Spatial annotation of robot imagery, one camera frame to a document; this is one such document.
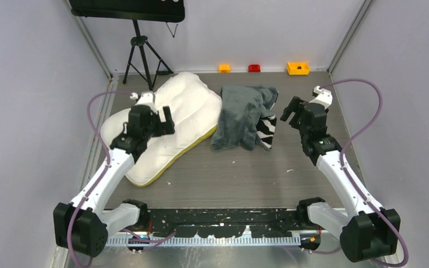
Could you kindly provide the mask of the white and yellow pillow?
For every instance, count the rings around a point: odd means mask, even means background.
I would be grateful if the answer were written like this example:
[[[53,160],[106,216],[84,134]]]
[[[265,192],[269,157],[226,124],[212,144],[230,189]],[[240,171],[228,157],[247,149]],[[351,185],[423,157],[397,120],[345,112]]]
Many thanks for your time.
[[[198,75],[181,72],[154,93],[155,106],[170,108],[175,132],[153,137],[126,178],[138,187],[150,185],[184,153],[214,134],[222,99]]]

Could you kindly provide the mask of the grey plush pillowcase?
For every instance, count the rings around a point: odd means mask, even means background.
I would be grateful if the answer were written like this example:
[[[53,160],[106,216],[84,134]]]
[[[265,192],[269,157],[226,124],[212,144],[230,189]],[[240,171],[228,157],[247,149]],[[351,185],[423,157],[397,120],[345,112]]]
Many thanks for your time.
[[[211,150],[221,152],[241,146],[252,151],[257,146],[256,125],[259,119],[275,115],[273,107],[278,97],[277,88],[266,85],[223,86],[222,108]]]

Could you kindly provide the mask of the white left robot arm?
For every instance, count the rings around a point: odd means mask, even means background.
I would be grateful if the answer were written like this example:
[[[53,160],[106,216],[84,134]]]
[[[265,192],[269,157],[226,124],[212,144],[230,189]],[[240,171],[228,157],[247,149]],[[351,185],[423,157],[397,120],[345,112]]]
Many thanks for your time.
[[[85,188],[69,203],[58,203],[53,211],[57,246],[89,257],[97,257],[108,239],[127,227],[143,231],[149,224],[147,204],[124,200],[117,208],[104,208],[121,179],[141,160],[151,138],[175,132],[171,110],[155,111],[136,104],[128,113],[122,131],[109,145],[104,162]]]

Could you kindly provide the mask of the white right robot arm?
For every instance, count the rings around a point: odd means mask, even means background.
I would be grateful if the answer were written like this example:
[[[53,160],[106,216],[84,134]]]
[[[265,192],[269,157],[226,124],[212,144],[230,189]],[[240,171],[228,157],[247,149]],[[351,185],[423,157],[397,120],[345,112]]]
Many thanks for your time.
[[[395,209],[385,209],[350,169],[340,144],[327,133],[327,111],[322,103],[295,96],[280,119],[298,130],[303,153],[330,182],[346,213],[322,198],[309,198],[298,203],[297,223],[304,229],[318,225],[328,231],[351,262],[393,255],[401,218]]]

